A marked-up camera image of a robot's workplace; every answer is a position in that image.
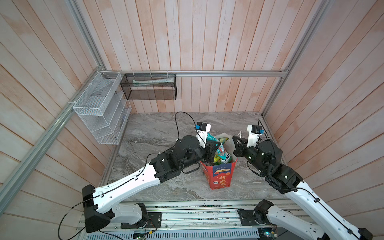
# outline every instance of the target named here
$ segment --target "gray marble surface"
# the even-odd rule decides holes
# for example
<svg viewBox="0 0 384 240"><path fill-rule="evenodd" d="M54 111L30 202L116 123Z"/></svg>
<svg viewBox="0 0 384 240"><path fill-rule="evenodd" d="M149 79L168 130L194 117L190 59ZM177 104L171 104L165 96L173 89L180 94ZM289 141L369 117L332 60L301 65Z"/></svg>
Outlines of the gray marble surface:
<svg viewBox="0 0 384 240"><path fill-rule="evenodd" d="M215 136L223 132L237 135L240 131L248 137L247 125L257 124L261 115L253 112L236 113L190 113L195 122L211 124L210 133ZM129 175L141 168L149 153L158 153L175 144L177 129L174 113L131 114L116 157L109 183ZM177 114L180 137L195 135L191 118L184 113ZM283 199L284 196L256 176L247 167L244 157L238 159L231 186L222 189L210 189L207 179L200 168L191 174L183 174L147 188L131 197L128 201L169 201L199 199Z"/></svg>

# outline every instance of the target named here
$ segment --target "black mesh shelf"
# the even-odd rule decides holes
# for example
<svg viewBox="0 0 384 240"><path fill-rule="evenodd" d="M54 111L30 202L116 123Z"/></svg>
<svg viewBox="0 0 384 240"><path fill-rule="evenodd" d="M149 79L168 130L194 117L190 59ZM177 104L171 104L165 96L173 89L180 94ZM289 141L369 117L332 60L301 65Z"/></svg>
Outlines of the black mesh shelf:
<svg viewBox="0 0 384 240"><path fill-rule="evenodd" d="M175 74L126 73L120 85L127 100L176 100Z"/></svg>

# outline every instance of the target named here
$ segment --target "wood panel wall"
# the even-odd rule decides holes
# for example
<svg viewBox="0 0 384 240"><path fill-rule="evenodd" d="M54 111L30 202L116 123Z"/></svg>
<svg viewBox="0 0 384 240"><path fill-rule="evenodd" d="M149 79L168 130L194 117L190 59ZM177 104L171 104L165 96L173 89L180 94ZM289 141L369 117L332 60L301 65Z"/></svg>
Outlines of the wood panel wall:
<svg viewBox="0 0 384 240"><path fill-rule="evenodd" d="M335 1L266 116L288 165L381 238L383 13L383 0Z"/></svg>
<svg viewBox="0 0 384 240"><path fill-rule="evenodd" d="M61 0L0 1L0 64L2 185L97 64ZM57 239L62 216L82 187L99 184L110 153L72 117L0 217L0 238ZM64 220L64 239L81 208Z"/></svg>
<svg viewBox="0 0 384 240"><path fill-rule="evenodd" d="M319 0L77 0L108 70L285 69ZM177 78L137 112L262 112L278 78Z"/></svg>

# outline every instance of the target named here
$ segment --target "black mounting plate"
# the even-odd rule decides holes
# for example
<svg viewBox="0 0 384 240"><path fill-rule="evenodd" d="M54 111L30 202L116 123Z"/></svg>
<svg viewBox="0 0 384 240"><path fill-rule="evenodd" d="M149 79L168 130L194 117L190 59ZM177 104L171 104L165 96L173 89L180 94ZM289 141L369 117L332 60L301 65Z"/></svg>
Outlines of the black mounting plate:
<svg viewBox="0 0 384 240"><path fill-rule="evenodd" d="M148 216L149 216L149 220L147 222L147 225L144 225L142 228L153 228L153 226L155 228L161 227L161 212L149 212ZM135 225L131 225L125 222L121 223L120 227L121 229L137 228Z"/></svg>
<svg viewBox="0 0 384 240"><path fill-rule="evenodd" d="M253 215L254 210L239 210L241 213L240 222L241 226L260 226L257 222L255 222L255 216Z"/></svg>

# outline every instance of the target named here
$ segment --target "aluminum rail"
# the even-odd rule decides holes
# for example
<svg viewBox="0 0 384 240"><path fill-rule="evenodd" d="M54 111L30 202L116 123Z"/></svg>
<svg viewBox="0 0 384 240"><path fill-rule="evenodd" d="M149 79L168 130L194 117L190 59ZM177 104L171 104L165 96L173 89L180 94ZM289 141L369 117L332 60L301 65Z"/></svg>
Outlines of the aluminum rail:
<svg viewBox="0 0 384 240"><path fill-rule="evenodd" d="M176 77L284 77L285 70L267 71L118 71L121 74L176 74Z"/></svg>
<svg viewBox="0 0 384 240"><path fill-rule="evenodd" d="M268 114L269 110L272 107L273 102L275 101L278 94L282 90L292 69L295 68L297 62L299 61L300 57L303 55L303 52L305 51L311 39L313 38L313 35L315 34L316 30L319 28L321 21L324 19L327 11L331 8L333 3L334 3L334 0L323 0L320 3L320 6L316 11L315 16L311 20L309 27L307 28L302 40L299 43L298 48L296 49L291 61L288 64L288 68L286 69L286 75L283 76L283 78L281 78L280 81L277 83L275 90L273 91L273 93L271 94L271 97L268 99L268 102L265 105L265 109L262 112L263 117L265 117Z"/></svg>
<svg viewBox="0 0 384 240"><path fill-rule="evenodd" d="M95 71L88 77L86 82L91 82L96 76L97 71L100 71L102 68L102 66L96 68ZM87 86L88 84L83 84L83 86L77 91L75 96L70 102L67 103L59 116L39 138L31 150L29 150L23 160L12 172L11 176L8 177L4 185L0 188L0 215L5 212L6 208L36 168L37 164L51 147L67 122L71 119L74 113L73 105L79 99L80 95L84 92Z"/></svg>

